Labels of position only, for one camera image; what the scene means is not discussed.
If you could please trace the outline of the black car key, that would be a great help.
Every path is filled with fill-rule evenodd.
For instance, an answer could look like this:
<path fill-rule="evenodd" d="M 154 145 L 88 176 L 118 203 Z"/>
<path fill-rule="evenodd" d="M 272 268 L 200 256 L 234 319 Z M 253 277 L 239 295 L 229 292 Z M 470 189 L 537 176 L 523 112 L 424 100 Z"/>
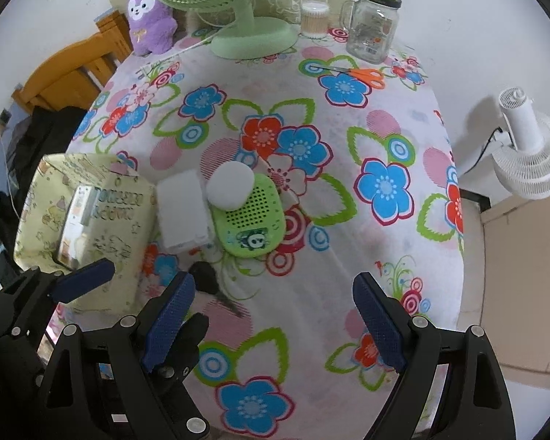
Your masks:
<path fill-rule="evenodd" d="M 215 300 L 225 307 L 236 317 L 241 318 L 242 312 L 220 289 L 215 269 L 212 265 L 206 261 L 195 261 L 188 273 L 194 278 L 195 289 L 198 292 L 202 292 L 211 295 Z"/>

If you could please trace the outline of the white round sponge puff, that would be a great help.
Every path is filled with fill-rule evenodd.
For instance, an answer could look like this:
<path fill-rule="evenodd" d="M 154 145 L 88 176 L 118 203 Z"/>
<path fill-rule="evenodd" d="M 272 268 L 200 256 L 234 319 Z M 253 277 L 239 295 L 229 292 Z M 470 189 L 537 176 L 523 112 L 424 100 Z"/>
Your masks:
<path fill-rule="evenodd" d="M 211 206 L 232 212 L 246 203 L 253 187 L 253 171 L 241 162 L 228 161 L 212 173 L 206 184 L 206 197 Z"/>

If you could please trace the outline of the white 45W charger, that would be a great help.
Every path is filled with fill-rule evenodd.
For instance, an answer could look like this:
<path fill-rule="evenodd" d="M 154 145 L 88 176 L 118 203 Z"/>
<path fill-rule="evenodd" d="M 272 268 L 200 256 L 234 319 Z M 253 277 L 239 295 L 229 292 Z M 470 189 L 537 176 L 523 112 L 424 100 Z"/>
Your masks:
<path fill-rule="evenodd" d="M 93 215 L 99 201 L 101 188 L 79 185 L 73 194 L 65 216 L 56 260 L 71 270 L 76 270 L 91 261 L 97 237 L 97 221 Z"/>

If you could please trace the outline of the yellow cartoon storage box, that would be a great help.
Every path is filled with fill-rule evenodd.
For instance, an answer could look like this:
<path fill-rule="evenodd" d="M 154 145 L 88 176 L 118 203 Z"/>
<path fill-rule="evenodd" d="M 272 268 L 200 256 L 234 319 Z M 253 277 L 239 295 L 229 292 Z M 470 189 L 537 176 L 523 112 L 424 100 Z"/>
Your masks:
<path fill-rule="evenodd" d="M 115 265 L 112 279 L 71 305 L 123 314 L 136 300 L 156 213 L 155 185 L 119 157 L 46 155 L 22 208 L 14 261 L 68 273 L 107 258 Z"/>

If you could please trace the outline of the white tissue pack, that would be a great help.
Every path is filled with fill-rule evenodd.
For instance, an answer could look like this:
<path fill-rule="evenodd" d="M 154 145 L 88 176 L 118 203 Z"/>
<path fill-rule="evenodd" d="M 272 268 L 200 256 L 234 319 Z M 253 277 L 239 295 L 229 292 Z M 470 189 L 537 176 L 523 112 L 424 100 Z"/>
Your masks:
<path fill-rule="evenodd" d="M 163 179 L 156 190 L 159 231 L 166 248 L 184 252 L 213 241 L 215 231 L 197 171 Z"/>

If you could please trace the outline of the green perforated speaker case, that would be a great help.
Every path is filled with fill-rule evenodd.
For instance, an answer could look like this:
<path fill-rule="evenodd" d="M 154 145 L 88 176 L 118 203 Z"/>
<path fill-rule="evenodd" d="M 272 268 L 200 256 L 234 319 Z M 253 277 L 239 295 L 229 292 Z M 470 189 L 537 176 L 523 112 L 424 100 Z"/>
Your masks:
<path fill-rule="evenodd" d="M 225 212 L 211 206 L 215 234 L 232 256 L 253 258 L 274 251 L 283 241 L 286 220 L 274 182 L 256 175 L 253 190 L 238 210 Z"/>

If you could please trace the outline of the black clothing on chair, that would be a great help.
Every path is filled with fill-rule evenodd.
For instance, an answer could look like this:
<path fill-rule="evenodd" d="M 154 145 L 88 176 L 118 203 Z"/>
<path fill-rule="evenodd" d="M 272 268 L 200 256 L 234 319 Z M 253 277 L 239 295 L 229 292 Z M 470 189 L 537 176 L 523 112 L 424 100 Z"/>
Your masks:
<path fill-rule="evenodd" d="M 67 106 L 50 111 L 40 106 L 14 127 L 5 152 L 5 181 L 0 191 L 0 284 L 7 286 L 21 272 L 14 262 L 18 222 L 32 178 L 42 157 L 64 152 L 84 119 L 86 111 Z"/>

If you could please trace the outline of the floral tablecloth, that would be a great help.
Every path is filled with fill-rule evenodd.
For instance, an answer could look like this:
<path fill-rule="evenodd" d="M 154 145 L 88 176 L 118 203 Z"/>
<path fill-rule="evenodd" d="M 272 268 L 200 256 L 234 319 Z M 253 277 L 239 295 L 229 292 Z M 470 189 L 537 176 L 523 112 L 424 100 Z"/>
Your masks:
<path fill-rule="evenodd" d="M 440 328 L 461 307 L 457 170 L 426 66 L 400 42 L 368 64 L 339 28 L 252 60 L 215 57 L 205 38 L 152 67 L 125 60 L 68 149 L 152 182 L 207 182 L 227 162 L 269 180 L 208 244 L 178 253 L 154 231 L 139 298 L 197 261 L 216 275 L 224 300 L 191 307 L 209 328 L 187 389 L 220 434 L 363 438 L 397 375 L 353 304 L 355 276 Z"/>

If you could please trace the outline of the wooden chair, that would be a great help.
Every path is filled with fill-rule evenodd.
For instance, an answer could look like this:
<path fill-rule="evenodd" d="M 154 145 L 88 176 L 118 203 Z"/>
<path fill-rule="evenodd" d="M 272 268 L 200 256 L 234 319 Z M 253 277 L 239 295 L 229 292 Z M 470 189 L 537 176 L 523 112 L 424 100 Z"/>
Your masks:
<path fill-rule="evenodd" d="M 45 60 L 11 97 L 27 113 L 39 106 L 57 111 L 87 109 L 117 67 L 133 52 L 127 18 L 112 9 L 96 19 L 97 32 Z"/>

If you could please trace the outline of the white floor fan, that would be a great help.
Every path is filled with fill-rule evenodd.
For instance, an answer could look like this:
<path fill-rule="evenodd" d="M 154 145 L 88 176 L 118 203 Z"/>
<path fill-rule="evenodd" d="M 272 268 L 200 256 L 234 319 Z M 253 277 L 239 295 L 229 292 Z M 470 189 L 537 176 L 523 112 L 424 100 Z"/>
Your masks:
<path fill-rule="evenodd" d="M 526 200 L 550 197 L 550 117 L 520 87 L 502 91 L 498 103 L 511 138 L 509 146 L 492 153 L 499 182 Z"/>

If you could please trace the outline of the purple plush toy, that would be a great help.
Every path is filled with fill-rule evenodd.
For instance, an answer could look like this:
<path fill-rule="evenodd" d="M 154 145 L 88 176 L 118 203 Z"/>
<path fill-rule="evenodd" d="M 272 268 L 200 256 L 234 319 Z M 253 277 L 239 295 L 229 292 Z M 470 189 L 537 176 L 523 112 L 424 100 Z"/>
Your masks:
<path fill-rule="evenodd" d="M 129 36 L 136 56 L 161 55 L 173 46 L 177 20 L 160 0 L 128 0 Z"/>

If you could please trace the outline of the glass jar green lid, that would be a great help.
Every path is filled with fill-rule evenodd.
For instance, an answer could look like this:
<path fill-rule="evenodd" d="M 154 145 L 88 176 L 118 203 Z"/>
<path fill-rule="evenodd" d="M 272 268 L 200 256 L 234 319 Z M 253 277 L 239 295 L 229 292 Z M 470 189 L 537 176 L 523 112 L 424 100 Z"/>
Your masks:
<path fill-rule="evenodd" d="M 340 25 L 346 33 L 346 50 L 353 56 L 379 65 L 391 49 L 398 25 L 401 0 L 346 0 Z"/>

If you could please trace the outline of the cotton swab jar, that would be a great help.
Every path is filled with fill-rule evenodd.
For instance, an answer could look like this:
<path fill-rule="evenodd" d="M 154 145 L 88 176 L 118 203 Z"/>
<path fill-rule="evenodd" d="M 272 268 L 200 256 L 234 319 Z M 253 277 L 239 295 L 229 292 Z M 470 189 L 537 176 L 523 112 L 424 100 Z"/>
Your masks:
<path fill-rule="evenodd" d="M 330 7 L 326 2 L 306 1 L 301 6 L 300 33 L 310 39 L 323 39 L 328 34 Z"/>

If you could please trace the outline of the orange handled scissors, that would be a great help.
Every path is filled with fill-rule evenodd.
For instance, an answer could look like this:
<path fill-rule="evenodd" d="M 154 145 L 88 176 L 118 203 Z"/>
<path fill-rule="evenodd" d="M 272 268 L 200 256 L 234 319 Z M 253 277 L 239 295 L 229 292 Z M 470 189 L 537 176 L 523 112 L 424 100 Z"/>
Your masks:
<path fill-rule="evenodd" d="M 348 67 L 326 67 L 322 65 L 315 65 L 315 69 L 347 74 L 378 91 L 385 88 L 384 74 L 376 69 L 359 69 L 358 67 L 356 69 L 354 67 L 349 69 Z"/>

